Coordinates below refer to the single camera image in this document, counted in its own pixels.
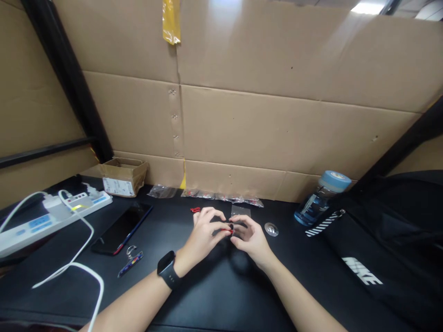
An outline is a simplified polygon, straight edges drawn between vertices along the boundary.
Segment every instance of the transparent plastic piece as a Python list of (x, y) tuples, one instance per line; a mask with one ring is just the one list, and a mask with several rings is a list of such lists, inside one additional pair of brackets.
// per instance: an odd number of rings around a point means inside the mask
[(263, 202), (257, 196), (244, 196), (245, 203), (263, 208)]
[(224, 202), (231, 202), (232, 204), (240, 204), (245, 201), (241, 195), (225, 195), (221, 193), (216, 194), (216, 199)]
[(181, 193), (180, 197), (197, 197), (198, 189), (185, 189)]
[(154, 187), (152, 187), (148, 196), (154, 198), (172, 198), (175, 196), (176, 192), (177, 188), (165, 187), (161, 184), (156, 184)]
[(235, 216), (235, 215), (242, 215), (245, 214), (247, 216), (251, 216), (251, 210), (244, 208), (244, 207), (238, 207), (237, 205), (232, 205), (231, 208), (231, 217)]
[(213, 192), (210, 192), (210, 191), (199, 190), (195, 197), (200, 197), (200, 198), (205, 198), (205, 199), (213, 200), (213, 199), (215, 199), (216, 195)]

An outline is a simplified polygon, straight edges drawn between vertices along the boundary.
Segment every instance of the smartwatch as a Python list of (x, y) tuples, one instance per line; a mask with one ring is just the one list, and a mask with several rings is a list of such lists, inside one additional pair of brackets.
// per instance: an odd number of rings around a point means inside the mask
[(175, 273), (174, 262), (175, 253), (169, 251), (158, 261), (157, 265), (157, 275), (161, 276), (172, 290), (176, 289), (181, 283), (181, 278)]

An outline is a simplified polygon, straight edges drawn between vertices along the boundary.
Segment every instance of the striped strap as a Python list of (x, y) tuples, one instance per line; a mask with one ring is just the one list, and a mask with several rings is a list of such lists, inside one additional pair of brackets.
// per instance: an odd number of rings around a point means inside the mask
[(311, 228), (311, 229), (305, 231), (306, 235), (308, 237), (312, 237), (312, 236), (315, 236), (317, 234), (320, 234), (321, 232), (323, 232), (323, 230), (326, 229), (326, 227), (328, 227), (330, 224), (332, 224), (332, 222), (335, 219), (340, 218), (345, 213), (346, 213), (346, 211), (343, 210), (343, 209), (341, 209), (339, 211), (335, 211), (333, 214), (331, 214), (331, 216), (329, 218), (327, 218), (324, 221), (322, 221), (319, 225), (317, 225), (316, 227)]

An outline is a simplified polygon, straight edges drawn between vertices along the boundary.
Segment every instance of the black desk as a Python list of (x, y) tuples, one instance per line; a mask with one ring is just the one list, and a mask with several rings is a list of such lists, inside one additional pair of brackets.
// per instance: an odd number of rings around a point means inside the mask
[[(101, 309), (153, 271), (166, 252), (184, 245), (193, 225), (190, 208), (214, 206), (226, 217), (231, 213), (231, 204), (227, 202), (181, 198), (180, 190), (172, 199), (154, 199), (146, 195), (148, 191), (149, 187), (142, 188), (136, 199), (153, 205), (154, 209), (130, 240), (130, 244), (143, 250), (145, 257), (131, 271), (117, 279), (118, 271), (127, 263), (124, 252), (109, 257), (86, 248), (77, 259), (99, 273), (105, 282)], [(112, 204), (86, 217), (96, 230), (93, 240), (133, 201), (115, 197)], [(242, 206), (250, 208), (252, 218), (262, 226), (272, 222), (278, 227), (277, 237), (266, 235), (272, 250), (350, 332), (413, 331), (365, 292), (321, 237), (304, 235), (304, 227), (293, 218), (295, 204), (264, 201), (264, 205), (262, 209)], [(96, 280), (89, 274), (70, 267), (38, 289), (32, 290), (31, 286), (67, 264), (88, 235), (89, 229), (82, 222), (75, 222), (0, 279), (0, 319), (78, 326), (87, 323), (99, 291)], [(131, 308), (125, 311), (131, 314)], [(185, 277), (149, 330), (184, 328), (294, 330), (272, 285), (228, 240), (220, 243)]]

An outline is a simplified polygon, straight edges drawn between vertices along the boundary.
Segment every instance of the black smartphone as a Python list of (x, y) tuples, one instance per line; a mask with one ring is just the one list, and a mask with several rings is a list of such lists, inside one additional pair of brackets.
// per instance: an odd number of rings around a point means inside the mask
[(118, 254), (151, 210), (151, 205), (134, 204), (94, 242), (91, 249), (100, 254)]

